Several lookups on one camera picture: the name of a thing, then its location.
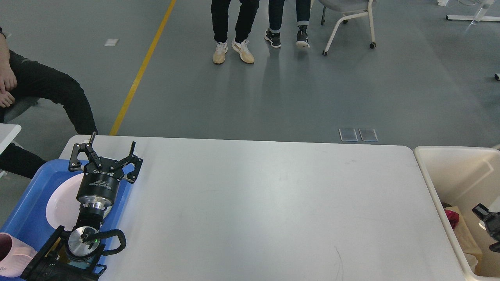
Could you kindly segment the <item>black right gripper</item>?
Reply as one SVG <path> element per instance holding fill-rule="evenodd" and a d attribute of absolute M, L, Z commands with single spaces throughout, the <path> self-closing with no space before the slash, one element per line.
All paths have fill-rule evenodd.
<path fill-rule="evenodd" d="M 498 212 L 490 212 L 482 203 L 471 210 L 481 222 L 486 223 L 486 231 L 497 242 L 489 246 L 489 250 L 500 253 L 500 216 Z"/>

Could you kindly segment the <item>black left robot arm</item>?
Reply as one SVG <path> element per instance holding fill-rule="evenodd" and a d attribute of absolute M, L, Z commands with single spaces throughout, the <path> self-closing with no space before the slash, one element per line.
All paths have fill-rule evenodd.
<path fill-rule="evenodd" d="M 66 231 L 59 226 L 20 277 L 27 281 L 97 281 L 107 266 L 103 256 L 118 254 L 127 242 L 123 231 L 102 231 L 105 211 L 115 204 L 123 181 L 134 183 L 143 160 L 135 155 L 136 142 L 121 160 L 99 156 L 93 149 L 93 133 L 88 143 L 75 144 L 69 171 L 82 171 L 76 200 L 80 212 L 75 226 Z"/>

